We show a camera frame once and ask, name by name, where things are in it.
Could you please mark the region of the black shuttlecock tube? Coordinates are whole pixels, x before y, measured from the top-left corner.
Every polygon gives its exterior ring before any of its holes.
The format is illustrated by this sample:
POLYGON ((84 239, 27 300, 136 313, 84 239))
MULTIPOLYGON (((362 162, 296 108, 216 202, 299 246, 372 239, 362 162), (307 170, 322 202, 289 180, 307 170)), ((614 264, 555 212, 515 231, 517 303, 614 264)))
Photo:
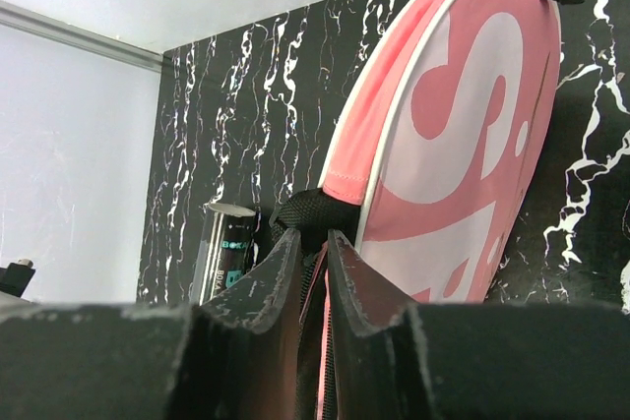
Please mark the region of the black shuttlecock tube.
POLYGON ((205 219, 189 301, 203 305, 234 285, 253 266, 254 210, 204 204, 205 219))

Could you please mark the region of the pink sport racket bag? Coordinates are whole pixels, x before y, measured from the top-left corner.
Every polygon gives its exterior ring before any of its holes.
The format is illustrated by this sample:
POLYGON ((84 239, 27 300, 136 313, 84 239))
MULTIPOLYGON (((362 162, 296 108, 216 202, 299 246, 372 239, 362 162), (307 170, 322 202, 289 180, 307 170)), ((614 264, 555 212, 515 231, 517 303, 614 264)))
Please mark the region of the pink sport racket bag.
POLYGON ((481 305, 533 179, 573 0, 409 0, 353 86, 318 184, 273 213, 301 235, 298 419, 338 419, 337 231, 375 330, 407 304, 481 305))

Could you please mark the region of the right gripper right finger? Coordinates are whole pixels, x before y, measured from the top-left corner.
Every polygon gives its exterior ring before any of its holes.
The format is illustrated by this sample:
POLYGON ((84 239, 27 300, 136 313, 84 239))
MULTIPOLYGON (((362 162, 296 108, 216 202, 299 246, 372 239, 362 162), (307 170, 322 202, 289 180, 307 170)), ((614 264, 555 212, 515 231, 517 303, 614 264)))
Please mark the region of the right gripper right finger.
POLYGON ((625 419, 629 319, 591 305, 428 304, 328 236, 343 419, 625 419))

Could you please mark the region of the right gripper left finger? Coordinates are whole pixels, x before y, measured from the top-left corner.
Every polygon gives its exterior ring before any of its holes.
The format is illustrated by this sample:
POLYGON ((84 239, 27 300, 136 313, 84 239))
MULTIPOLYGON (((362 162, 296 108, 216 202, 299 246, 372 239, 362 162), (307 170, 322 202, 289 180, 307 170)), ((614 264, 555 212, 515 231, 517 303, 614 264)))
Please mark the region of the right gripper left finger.
POLYGON ((208 304, 1 311, 5 419, 289 419, 300 236, 208 304))

